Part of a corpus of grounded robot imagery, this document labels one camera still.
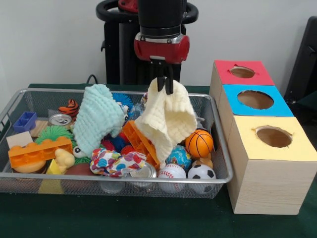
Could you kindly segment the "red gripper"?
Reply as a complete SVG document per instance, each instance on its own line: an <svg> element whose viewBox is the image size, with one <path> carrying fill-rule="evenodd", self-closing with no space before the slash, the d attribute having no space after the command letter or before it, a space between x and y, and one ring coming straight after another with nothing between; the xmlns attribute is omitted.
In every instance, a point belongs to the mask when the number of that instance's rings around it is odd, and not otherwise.
<svg viewBox="0 0 317 238"><path fill-rule="evenodd" d="M171 64L181 64L187 59L190 49L190 39L187 35L180 34L174 38L153 39L146 38L138 33L134 39L136 56L143 61L158 61L157 84L158 91L165 85L164 68L168 63L166 77L166 94L173 93L173 68Z"/></svg>

